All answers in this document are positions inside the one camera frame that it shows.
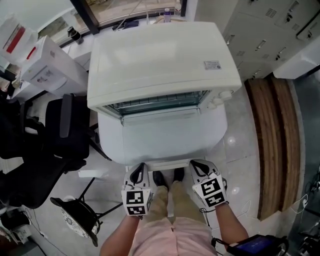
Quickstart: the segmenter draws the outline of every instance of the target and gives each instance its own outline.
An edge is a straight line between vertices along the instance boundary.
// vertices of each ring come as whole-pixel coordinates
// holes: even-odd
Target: khaki pants
[[[174,181],[171,186],[172,199],[174,203],[174,217],[185,217],[206,224],[204,215],[199,207],[187,194],[182,182]],[[162,220],[168,216],[168,189],[165,186],[158,186],[151,202],[148,215],[143,217],[144,224]]]

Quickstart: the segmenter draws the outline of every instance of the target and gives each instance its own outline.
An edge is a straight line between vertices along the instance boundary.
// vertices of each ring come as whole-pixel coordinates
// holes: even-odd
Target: shoe
[[[185,169],[183,167],[174,169],[173,182],[182,182],[185,177]]]
[[[169,189],[168,185],[166,183],[166,180],[164,178],[164,175],[161,173],[161,171],[159,171],[159,170],[153,171],[152,177],[153,177],[153,181],[157,187],[165,186],[167,189]]]

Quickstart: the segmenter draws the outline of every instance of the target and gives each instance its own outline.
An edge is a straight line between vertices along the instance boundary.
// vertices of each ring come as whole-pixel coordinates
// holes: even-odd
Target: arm
[[[139,221],[139,217],[126,215],[103,243],[100,256],[128,256]]]
[[[217,205],[215,212],[219,222],[221,238],[224,242],[231,245],[249,237],[246,229],[239,222],[228,204]]]

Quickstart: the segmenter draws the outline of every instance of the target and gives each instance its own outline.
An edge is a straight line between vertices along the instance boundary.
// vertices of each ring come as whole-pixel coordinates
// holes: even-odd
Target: red label
[[[17,32],[14,33],[14,37],[13,37],[13,39],[11,40],[10,44],[8,45],[8,47],[7,47],[7,49],[6,49],[6,51],[7,51],[8,53],[11,54],[11,53],[13,52],[13,50],[15,49],[15,47],[17,46],[17,44],[19,43],[20,39],[21,39],[22,36],[24,35],[25,31],[26,31],[26,29],[25,29],[23,26],[21,26],[21,27],[17,30]]]

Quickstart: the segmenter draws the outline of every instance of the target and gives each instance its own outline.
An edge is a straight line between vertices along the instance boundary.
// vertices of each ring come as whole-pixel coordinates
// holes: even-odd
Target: wooden panel
[[[285,79],[270,78],[270,86],[277,98],[280,125],[284,129],[283,180],[279,210],[285,211],[295,201],[300,176],[300,137],[296,110]]]
[[[252,107],[260,159],[258,219],[271,216],[280,206],[283,178],[282,140],[276,103],[266,79],[245,83]]]

